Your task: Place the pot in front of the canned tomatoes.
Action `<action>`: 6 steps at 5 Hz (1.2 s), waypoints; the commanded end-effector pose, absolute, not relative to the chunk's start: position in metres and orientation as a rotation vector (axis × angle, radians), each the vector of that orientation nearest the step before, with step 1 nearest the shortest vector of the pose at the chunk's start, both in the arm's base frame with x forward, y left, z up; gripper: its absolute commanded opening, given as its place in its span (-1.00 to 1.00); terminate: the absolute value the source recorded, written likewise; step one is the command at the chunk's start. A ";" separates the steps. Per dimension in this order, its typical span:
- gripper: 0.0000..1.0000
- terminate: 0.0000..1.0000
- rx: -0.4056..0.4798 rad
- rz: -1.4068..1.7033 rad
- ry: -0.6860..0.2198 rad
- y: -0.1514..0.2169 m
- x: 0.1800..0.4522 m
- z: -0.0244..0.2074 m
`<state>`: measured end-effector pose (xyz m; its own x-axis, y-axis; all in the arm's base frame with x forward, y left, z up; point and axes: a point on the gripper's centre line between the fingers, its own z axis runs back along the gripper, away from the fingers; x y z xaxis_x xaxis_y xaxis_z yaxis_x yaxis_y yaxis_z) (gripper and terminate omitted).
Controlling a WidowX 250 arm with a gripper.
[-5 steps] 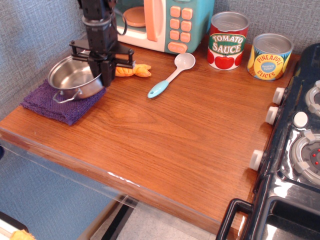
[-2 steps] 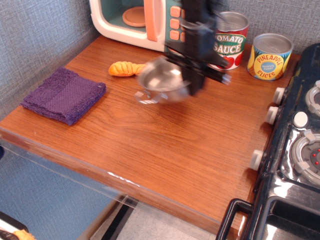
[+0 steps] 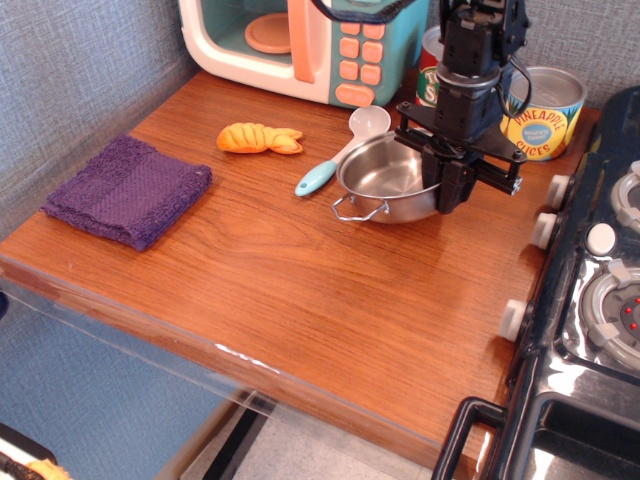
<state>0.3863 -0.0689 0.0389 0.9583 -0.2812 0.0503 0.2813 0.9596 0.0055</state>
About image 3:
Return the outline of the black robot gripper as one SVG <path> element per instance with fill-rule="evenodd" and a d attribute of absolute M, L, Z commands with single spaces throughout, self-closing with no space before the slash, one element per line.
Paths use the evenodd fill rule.
<path fill-rule="evenodd" d="M 466 77 L 439 67 L 435 107 L 397 106 L 396 140 L 421 154 L 424 189 L 440 183 L 441 214 L 468 200 L 477 180 L 509 195 L 521 188 L 525 154 L 500 130 L 502 70 Z"/>

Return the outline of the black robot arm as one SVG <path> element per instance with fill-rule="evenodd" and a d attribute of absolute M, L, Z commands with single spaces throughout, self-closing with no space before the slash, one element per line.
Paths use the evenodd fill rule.
<path fill-rule="evenodd" d="M 434 107 L 404 102 L 396 141 L 418 151 L 422 182 L 438 189 L 436 209 L 451 213 L 477 181 L 516 193 L 526 154 L 501 131 L 513 73 L 527 71 L 515 54 L 530 26 L 522 1 L 442 1 Z"/>

